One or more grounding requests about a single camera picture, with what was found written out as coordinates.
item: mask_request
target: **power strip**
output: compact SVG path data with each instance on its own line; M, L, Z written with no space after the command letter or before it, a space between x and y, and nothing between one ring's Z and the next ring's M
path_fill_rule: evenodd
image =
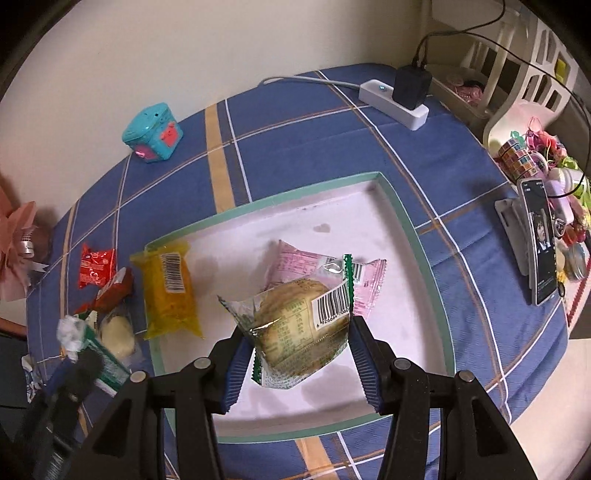
M410 130L417 130L427 121L429 108L425 104L414 110L404 108L392 100L394 88L379 80L370 80L359 87L359 100L402 123Z

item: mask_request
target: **blue gripper pad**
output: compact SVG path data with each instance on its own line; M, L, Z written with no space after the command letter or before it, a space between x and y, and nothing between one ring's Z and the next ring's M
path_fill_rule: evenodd
M226 372L226 385L222 398L222 409L228 412L238 400L242 383L251 361L252 345L243 337Z
M349 346L355 360L357 373L365 392L365 398L368 403L380 412L384 401L382 400L381 385L378 376L378 369L372 360L367 347L365 346L359 329L355 322L349 323Z

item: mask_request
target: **smartphone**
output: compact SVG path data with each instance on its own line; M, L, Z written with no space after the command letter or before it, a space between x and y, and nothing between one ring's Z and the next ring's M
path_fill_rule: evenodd
M548 197L544 182L540 179L520 180L517 188L525 207L523 223L528 237L532 302L534 305L541 305L558 288L554 229Z

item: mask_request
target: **black power adapter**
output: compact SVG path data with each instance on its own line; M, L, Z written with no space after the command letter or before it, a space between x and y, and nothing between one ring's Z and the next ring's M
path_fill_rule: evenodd
M427 70L406 65L396 70L392 100L404 108L414 110L427 98L433 75Z

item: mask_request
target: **white tray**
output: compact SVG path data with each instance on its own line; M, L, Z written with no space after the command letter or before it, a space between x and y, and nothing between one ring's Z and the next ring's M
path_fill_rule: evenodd
M427 259L402 204L379 173L253 202L173 232L147 248L178 238L191 245L186 261L205 339L181 330L152 340L157 375L207 356L217 340L232 334L236 323L217 295L243 300L263 290L280 239L333 257L352 253L357 261L385 258L382 290L367 319L373 335L387 341L396 356L410 358L428 372L455 373L449 326ZM220 442L292 439L376 418L349 347L290 390L262 388L251 374L252 362L238 402L228 414L215 416ZM168 418L174 426L174 415Z

